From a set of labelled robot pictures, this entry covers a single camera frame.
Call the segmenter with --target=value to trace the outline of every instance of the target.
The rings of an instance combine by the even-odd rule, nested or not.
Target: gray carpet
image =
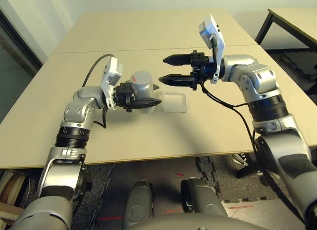
[[[154,186],[154,215],[182,212],[180,183],[189,177],[201,178],[214,187],[221,200],[234,203],[275,199],[275,193],[262,185],[260,176],[238,180],[241,166],[231,155],[200,158],[175,158],[116,164],[97,218],[99,230],[121,229],[121,219],[132,185],[147,179]]]

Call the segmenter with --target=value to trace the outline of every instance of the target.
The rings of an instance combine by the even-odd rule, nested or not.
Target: cable
[[[98,58],[95,63],[93,64],[93,66],[90,68],[86,78],[85,78],[85,81],[82,85],[82,88],[86,85],[91,73],[93,72],[93,69],[95,68],[95,66],[103,59],[103,58],[106,58],[106,57],[114,57],[114,55],[112,53],[107,53],[107,54],[104,54],[103,56],[101,56],[100,58]]]
[[[79,209],[81,203],[83,202],[84,197],[85,197],[85,192],[83,192],[82,196],[80,197],[80,199],[79,199],[77,205],[75,206],[75,208],[74,208],[74,210],[73,210],[73,217],[74,217],[74,216],[76,215],[76,213],[78,212],[78,209]]]
[[[31,178],[29,178],[28,194],[26,195],[26,198],[25,198],[24,208],[25,208],[25,205],[26,205],[28,198],[29,198],[29,195],[30,195],[30,188],[31,188]]]
[[[87,81],[88,81],[88,79],[89,79],[91,73],[93,72],[94,68],[96,67],[96,65],[97,65],[103,58],[106,58],[106,57],[114,57],[114,55],[113,55],[112,53],[107,53],[107,54],[104,54],[103,56],[99,57],[99,58],[95,61],[95,63],[93,64],[93,66],[90,68],[88,74],[86,75],[86,78],[85,78],[85,80],[84,80],[84,83],[83,83],[83,85],[82,85],[82,88],[86,85],[86,83],[87,83]],[[98,122],[98,121],[96,121],[96,120],[94,120],[94,123],[100,125],[100,126],[103,127],[103,128],[107,128],[107,127],[106,127],[106,113],[107,113],[107,111],[108,111],[108,107],[107,107],[107,105],[105,105],[104,108],[103,108],[103,123],[104,123],[104,124],[102,124],[102,123],[100,123],[100,122]]]
[[[285,196],[285,194],[282,192],[282,190],[279,188],[279,186],[276,184],[276,182],[274,181],[274,179],[272,178],[272,176],[268,173],[268,171],[266,170],[264,164],[261,162],[261,159],[259,157],[259,154],[257,153],[257,149],[256,149],[256,146],[255,146],[255,131],[253,130],[253,134],[251,134],[250,132],[250,128],[245,120],[245,118],[243,117],[243,115],[237,111],[236,109],[234,109],[234,107],[239,107],[239,106],[242,106],[242,105],[246,105],[246,103],[244,104],[241,104],[241,105],[236,105],[236,106],[233,106],[231,104],[228,104],[222,100],[220,100],[219,98],[215,97],[214,95],[212,95],[205,87],[204,87],[204,82],[201,83],[201,87],[202,87],[202,90],[203,90],[203,93],[205,93],[210,99],[212,99],[213,101],[233,110],[234,112],[236,112],[242,119],[246,129],[247,129],[247,132],[248,132],[248,135],[249,135],[249,138],[250,138],[250,141],[251,141],[251,144],[252,144],[252,148],[253,148],[253,152],[258,160],[258,163],[260,165],[260,168],[261,168],[261,171],[266,179],[266,181],[268,182],[268,184],[270,185],[271,189],[275,192],[275,194],[277,195],[278,198],[280,198],[282,200],[282,202],[286,205],[287,208],[289,208],[289,210],[303,223],[305,224],[305,221],[303,220],[303,218],[301,217],[300,213],[298,212],[298,210],[296,209],[296,207],[288,200],[288,198]]]

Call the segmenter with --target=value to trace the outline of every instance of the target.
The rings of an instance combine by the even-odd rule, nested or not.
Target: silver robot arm
[[[223,58],[222,81],[234,82],[253,117],[259,157],[265,167],[280,175],[289,194],[308,222],[316,218],[317,168],[295,118],[289,114],[275,72],[248,55]]]
[[[122,75],[115,57],[104,70],[102,87],[82,87],[65,108],[64,117],[51,148],[38,185],[38,199],[33,201],[11,227],[21,229],[71,229],[72,202],[83,196],[86,188],[86,144],[96,110],[115,108],[113,86]]]
[[[223,55],[224,41],[211,15],[199,26],[199,32],[213,56],[196,50],[191,54],[171,55],[163,62],[174,66],[188,64],[193,72],[190,76],[170,74],[159,80],[193,90],[197,89],[197,84],[204,89],[206,80],[216,83],[221,79],[237,84],[253,117],[254,130],[260,134],[255,140],[258,161],[265,169],[281,176],[310,229],[317,219],[317,168],[311,162],[310,150],[294,116],[287,111],[275,72],[249,55],[219,58],[219,54]]]

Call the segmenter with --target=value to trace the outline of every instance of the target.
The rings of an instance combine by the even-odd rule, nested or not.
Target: black metal frame
[[[272,14],[271,12],[268,13],[255,41],[260,45],[267,34],[269,28],[271,27],[272,23],[275,22],[277,25],[282,27],[284,30],[289,32],[292,36],[299,39],[301,42],[306,44],[309,48],[313,49],[317,52],[317,43],[314,40],[311,40],[307,36],[303,35],[299,31],[295,30],[293,27],[282,21],[280,18]]]
[[[0,27],[2,27],[6,31],[6,33],[17,45],[17,47],[21,50],[21,52],[23,53],[23,55],[26,57],[28,61],[24,61],[24,59],[21,58],[21,56],[15,51],[15,49],[12,46],[10,46],[9,43],[5,42],[5,38],[1,36],[0,40],[2,44],[4,44],[4,47],[6,48],[6,50],[16,60],[16,62],[19,63],[20,66],[23,67],[24,70],[26,70],[26,72],[29,73],[30,76],[34,77],[35,73],[32,72],[32,70],[34,69],[31,69],[28,63],[31,63],[31,66],[34,66],[37,71],[42,67],[43,63],[34,54],[31,48],[25,43],[23,38],[16,31],[16,29],[13,27],[13,25],[10,23],[10,21],[6,18],[5,14],[1,10],[0,10]]]

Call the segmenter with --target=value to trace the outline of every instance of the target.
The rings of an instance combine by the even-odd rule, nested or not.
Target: white table
[[[261,44],[272,22],[317,51],[317,8],[269,8],[256,42]]]
[[[198,26],[213,15],[226,46],[257,43],[224,9],[84,14],[54,53],[205,48]]]
[[[149,71],[154,83],[169,73],[189,74],[190,66],[173,67],[162,60],[191,49],[157,49],[113,52],[123,63],[121,81],[134,71]],[[206,48],[199,51],[210,53]],[[0,125],[1,168],[41,167],[55,142],[65,106],[81,86],[95,60],[106,52],[53,54],[26,88]],[[317,107],[260,46],[229,46],[225,54],[250,54],[276,72],[290,113],[295,115],[308,145],[317,144]],[[100,63],[87,85],[98,86],[103,67]],[[219,98],[232,104],[243,103],[234,83],[207,84]],[[87,149],[87,163],[107,163],[183,156],[229,154],[251,151],[246,129],[236,113],[214,103],[200,89],[189,93],[190,111],[164,113],[158,106],[151,114],[126,113],[122,108],[109,111],[107,129],[93,125]],[[160,98],[161,89],[156,91]],[[251,127],[247,107],[238,108]]]

